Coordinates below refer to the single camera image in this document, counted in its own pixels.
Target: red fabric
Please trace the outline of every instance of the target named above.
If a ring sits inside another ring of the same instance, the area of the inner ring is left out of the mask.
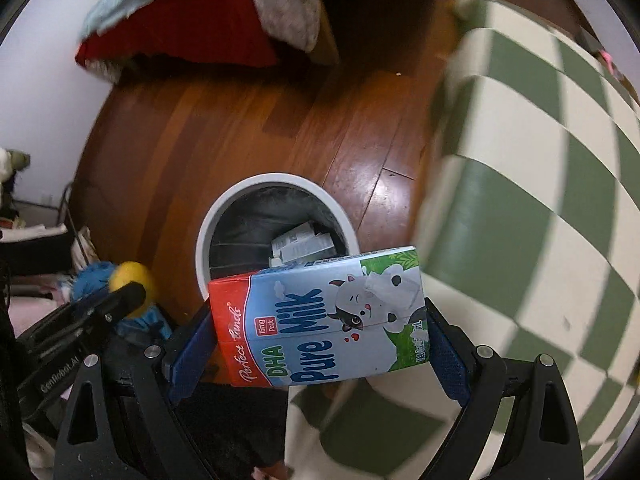
[[[154,0],[103,35],[93,33],[76,62],[137,53],[255,67],[276,63],[253,0]]]

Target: checkered sofa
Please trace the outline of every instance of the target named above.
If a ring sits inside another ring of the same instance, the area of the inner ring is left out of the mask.
[[[464,36],[434,101],[443,157],[415,231],[424,291],[475,344],[553,356],[596,478],[640,413],[640,108],[537,16],[500,0],[452,8]],[[428,365],[290,398],[296,479],[415,480],[459,412]]]

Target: white wall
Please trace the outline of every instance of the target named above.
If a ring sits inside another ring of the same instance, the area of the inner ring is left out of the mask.
[[[30,0],[0,44],[0,146],[31,154],[18,200],[58,204],[111,84],[76,65],[98,0]]]
[[[607,0],[574,0],[614,63],[640,91],[640,52]]]

